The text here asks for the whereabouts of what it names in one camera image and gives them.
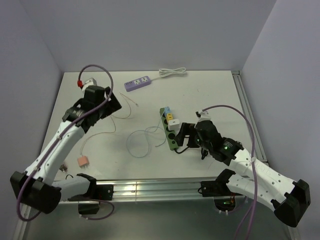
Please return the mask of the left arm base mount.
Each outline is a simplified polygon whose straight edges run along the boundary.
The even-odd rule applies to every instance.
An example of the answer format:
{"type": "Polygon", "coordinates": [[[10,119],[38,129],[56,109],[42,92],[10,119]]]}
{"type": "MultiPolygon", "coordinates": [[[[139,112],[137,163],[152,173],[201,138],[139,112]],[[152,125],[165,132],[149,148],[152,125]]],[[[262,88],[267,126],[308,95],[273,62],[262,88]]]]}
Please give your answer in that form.
{"type": "Polygon", "coordinates": [[[82,195],[73,196],[68,198],[69,202],[85,202],[89,199],[94,200],[96,203],[79,203],[78,213],[80,215],[96,215],[102,203],[100,201],[111,201],[114,193],[113,184],[98,184],[95,188],[93,195],[84,197],[82,195]]]}

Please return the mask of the purple power strip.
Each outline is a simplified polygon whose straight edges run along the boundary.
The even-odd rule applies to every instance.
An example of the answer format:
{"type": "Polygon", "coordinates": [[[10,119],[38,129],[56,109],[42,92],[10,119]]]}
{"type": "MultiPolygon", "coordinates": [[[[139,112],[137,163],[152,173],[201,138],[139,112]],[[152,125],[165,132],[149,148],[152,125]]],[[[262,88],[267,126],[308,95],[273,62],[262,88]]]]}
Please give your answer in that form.
{"type": "Polygon", "coordinates": [[[124,88],[127,92],[132,92],[134,90],[143,88],[145,86],[148,86],[151,84],[151,79],[149,76],[143,76],[140,78],[137,78],[135,80],[128,81],[124,83],[124,88]]]}

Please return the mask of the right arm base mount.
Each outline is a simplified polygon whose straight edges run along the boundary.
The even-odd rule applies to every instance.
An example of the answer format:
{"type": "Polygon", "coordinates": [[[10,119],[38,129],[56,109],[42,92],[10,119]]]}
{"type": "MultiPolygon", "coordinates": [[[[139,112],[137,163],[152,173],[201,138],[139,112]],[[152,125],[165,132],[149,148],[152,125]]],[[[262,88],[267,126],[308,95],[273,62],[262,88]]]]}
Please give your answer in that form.
{"type": "Polygon", "coordinates": [[[234,211],[237,207],[236,196],[240,196],[231,192],[224,182],[217,180],[201,181],[197,192],[204,198],[213,198],[214,206],[222,212],[234,211]]]}

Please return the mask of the blue USB charger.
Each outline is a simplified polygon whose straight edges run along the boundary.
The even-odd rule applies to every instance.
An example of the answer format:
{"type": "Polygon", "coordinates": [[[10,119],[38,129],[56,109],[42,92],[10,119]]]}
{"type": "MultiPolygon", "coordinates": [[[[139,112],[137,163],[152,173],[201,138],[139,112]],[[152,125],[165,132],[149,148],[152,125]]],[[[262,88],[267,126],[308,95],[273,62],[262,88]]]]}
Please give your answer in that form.
{"type": "Polygon", "coordinates": [[[163,114],[166,116],[171,113],[171,109],[169,106],[164,107],[163,114]]]}

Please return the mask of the yellow plug adapter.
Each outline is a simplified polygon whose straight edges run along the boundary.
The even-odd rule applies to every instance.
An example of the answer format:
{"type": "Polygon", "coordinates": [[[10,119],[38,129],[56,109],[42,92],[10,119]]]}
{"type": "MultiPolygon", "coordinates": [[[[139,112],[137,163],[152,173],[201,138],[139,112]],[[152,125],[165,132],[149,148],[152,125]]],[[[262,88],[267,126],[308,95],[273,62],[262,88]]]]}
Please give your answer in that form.
{"type": "Polygon", "coordinates": [[[166,114],[166,120],[167,121],[170,121],[170,120],[173,120],[174,118],[173,118],[173,115],[171,114],[171,113],[167,113],[166,114]]]}

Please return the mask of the green power strip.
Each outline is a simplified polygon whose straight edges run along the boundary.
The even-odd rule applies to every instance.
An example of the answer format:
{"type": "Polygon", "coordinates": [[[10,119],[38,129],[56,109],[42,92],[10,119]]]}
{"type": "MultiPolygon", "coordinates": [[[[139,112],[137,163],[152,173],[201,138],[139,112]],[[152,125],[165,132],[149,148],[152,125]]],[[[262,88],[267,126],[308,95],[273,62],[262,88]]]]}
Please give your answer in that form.
{"type": "Polygon", "coordinates": [[[160,113],[160,120],[161,120],[163,129],[164,129],[164,132],[165,132],[165,136],[166,136],[166,140],[167,140],[169,149],[171,151],[177,150],[179,148],[179,146],[175,142],[174,138],[176,137],[176,134],[178,133],[179,130],[170,131],[168,129],[168,121],[166,120],[166,116],[164,115],[164,107],[159,110],[159,113],[160,113]]]}

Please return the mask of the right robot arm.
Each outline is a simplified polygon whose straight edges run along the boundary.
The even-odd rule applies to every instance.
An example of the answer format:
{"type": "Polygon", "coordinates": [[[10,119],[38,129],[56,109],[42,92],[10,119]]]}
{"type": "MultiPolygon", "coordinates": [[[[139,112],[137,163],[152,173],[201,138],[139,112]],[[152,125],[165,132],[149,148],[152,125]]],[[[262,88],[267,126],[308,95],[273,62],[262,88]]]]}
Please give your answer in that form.
{"type": "Polygon", "coordinates": [[[201,148],[227,166],[215,180],[202,181],[203,197],[229,196],[232,193],[256,199],[273,211],[289,227],[297,227],[311,204],[310,186],[300,179],[288,178],[251,154],[243,145],[223,137],[210,120],[182,123],[175,137],[178,146],[188,138],[187,146],[201,148]]]}

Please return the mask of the white plug adapter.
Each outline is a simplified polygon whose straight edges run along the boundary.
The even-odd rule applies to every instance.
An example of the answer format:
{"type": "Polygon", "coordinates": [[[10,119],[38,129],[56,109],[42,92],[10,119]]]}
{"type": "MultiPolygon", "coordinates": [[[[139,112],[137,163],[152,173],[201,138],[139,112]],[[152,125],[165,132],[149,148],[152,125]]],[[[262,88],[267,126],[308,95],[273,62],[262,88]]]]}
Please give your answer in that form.
{"type": "Polygon", "coordinates": [[[178,131],[180,129],[179,119],[171,119],[168,121],[168,130],[169,131],[178,131]]]}

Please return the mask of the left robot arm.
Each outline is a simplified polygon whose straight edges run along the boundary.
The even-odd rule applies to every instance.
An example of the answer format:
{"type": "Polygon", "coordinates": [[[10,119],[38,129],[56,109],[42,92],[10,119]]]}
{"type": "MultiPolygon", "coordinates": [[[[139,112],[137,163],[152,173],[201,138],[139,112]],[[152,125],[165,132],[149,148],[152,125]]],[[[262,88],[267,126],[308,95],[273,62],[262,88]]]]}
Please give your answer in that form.
{"type": "Polygon", "coordinates": [[[63,200],[91,200],[98,193],[97,180],[85,173],[72,179],[55,181],[66,157],[99,120],[121,109],[113,88],[90,85],[72,107],[66,110],[57,132],[36,160],[24,172],[15,171],[10,183],[16,196],[16,212],[21,204],[41,213],[51,213],[63,200]]]}

